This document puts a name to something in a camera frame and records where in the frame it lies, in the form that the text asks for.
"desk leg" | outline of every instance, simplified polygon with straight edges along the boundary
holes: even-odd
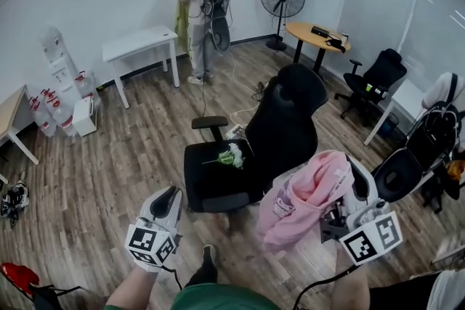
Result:
[[[297,43],[296,54],[294,55],[293,63],[298,63],[299,62],[300,52],[302,51],[302,46],[303,45],[304,45],[304,41],[299,39],[299,42]]]
[[[8,184],[8,180],[3,174],[0,174],[0,181],[2,181],[4,184]]]
[[[161,50],[161,61],[163,63],[163,72],[167,73],[168,72],[168,65],[166,64],[166,53],[165,53],[165,46],[160,46],[159,48]]]
[[[32,162],[37,166],[39,164],[39,159],[37,159],[32,152],[28,150],[26,146],[17,138],[16,134],[13,132],[12,129],[8,131],[8,137],[11,139],[27,156]]]
[[[128,99],[126,98],[126,95],[124,94],[123,83],[121,82],[121,78],[119,77],[118,71],[116,71],[115,63],[116,63],[116,60],[110,62],[112,69],[113,69],[113,79],[115,80],[116,88],[118,88],[119,95],[121,99],[123,100],[124,108],[129,109]]]
[[[323,48],[320,48],[318,51],[317,60],[315,61],[315,66],[313,66],[313,71],[315,71],[317,74],[320,72],[321,64],[323,63],[323,58],[325,57],[325,52],[326,49]]]
[[[173,69],[173,81],[176,88],[179,87],[179,76],[177,75],[176,49],[174,48],[174,39],[169,42],[169,58],[171,58],[171,69]]]
[[[376,123],[375,125],[375,128],[373,128],[373,130],[371,131],[371,133],[368,135],[368,137],[366,138],[365,142],[363,142],[363,144],[365,146],[368,146],[368,144],[370,143],[370,141],[373,139],[373,137],[375,137],[375,134],[377,131],[379,131],[379,129],[381,128],[381,126],[383,125],[383,123],[385,122],[385,120],[387,119],[387,116],[389,115],[389,113],[392,111],[392,108],[394,107],[394,101],[391,100],[391,102],[389,103],[389,105],[387,105],[387,108],[386,108],[386,111],[384,111],[383,115],[381,116],[381,118],[379,119],[378,123]]]

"wooden floor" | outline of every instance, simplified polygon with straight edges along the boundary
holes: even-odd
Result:
[[[263,41],[234,46],[231,51],[238,81],[251,88],[292,62],[287,54],[267,49]],[[251,95],[233,82],[232,63],[223,57],[214,83],[205,87],[207,115],[229,116],[255,105]],[[21,139],[39,158],[39,166],[16,147],[7,147],[9,163],[0,163],[1,172],[15,181],[26,169],[31,201],[14,229],[7,220],[0,221],[0,261],[32,268],[42,285],[82,286],[84,290],[62,298],[65,309],[102,308],[133,267],[123,244],[143,200],[170,184],[184,187],[184,148],[202,141],[199,132],[190,128],[191,120],[203,112],[203,101],[201,87],[185,83],[189,72],[190,63],[180,61],[179,89],[172,86],[171,73],[164,74],[160,68],[126,80],[128,110],[115,86],[105,89],[99,129],[83,139],[47,139],[37,131],[24,133]],[[373,169],[392,144],[377,136],[370,147],[363,146],[371,129],[363,128],[355,113],[341,120],[343,103],[332,96],[344,88],[328,74],[325,84],[331,99],[314,115],[319,150],[345,151]],[[251,115],[241,113],[235,120],[247,123]],[[429,271],[443,238],[463,228],[463,207],[463,203],[445,199],[445,212],[436,216],[421,207],[418,196],[396,203],[405,242],[370,265],[371,284],[388,285]],[[254,238],[256,213],[256,206],[243,210],[235,221],[235,232],[227,236],[212,215],[183,211],[179,226],[183,238],[170,263],[178,270],[181,283],[198,268],[206,242],[221,249],[221,282],[252,288],[282,309],[292,307],[303,287],[333,275],[334,246],[331,242],[321,245],[318,232],[311,232],[287,254],[261,253]],[[177,292],[174,278],[163,273],[149,309],[170,309]],[[302,305],[328,309],[330,293],[330,286],[318,287],[308,292]],[[0,277],[3,306],[31,309],[31,303]]]

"yellow cloth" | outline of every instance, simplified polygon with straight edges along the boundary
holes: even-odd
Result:
[[[182,50],[188,53],[188,40],[187,27],[189,25],[189,3],[184,3],[181,0],[177,0],[176,5],[176,26],[174,32],[178,36],[178,43]]]

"pink jacket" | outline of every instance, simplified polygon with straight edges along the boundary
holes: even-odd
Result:
[[[292,248],[353,183],[352,169],[343,152],[314,155],[305,167],[284,183],[275,184],[262,199],[257,232],[263,249],[278,252]]]

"chair armrest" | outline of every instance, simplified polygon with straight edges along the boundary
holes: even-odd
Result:
[[[361,65],[363,65],[363,63],[361,62],[358,62],[357,60],[349,60],[350,63],[353,63],[354,64],[354,68],[352,69],[352,74],[355,74],[355,71],[357,71],[357,68]]]
[[[192,129],[203,129],[211,127],[224,127],[229,123],[224,116],[204,116],[192,121]]]

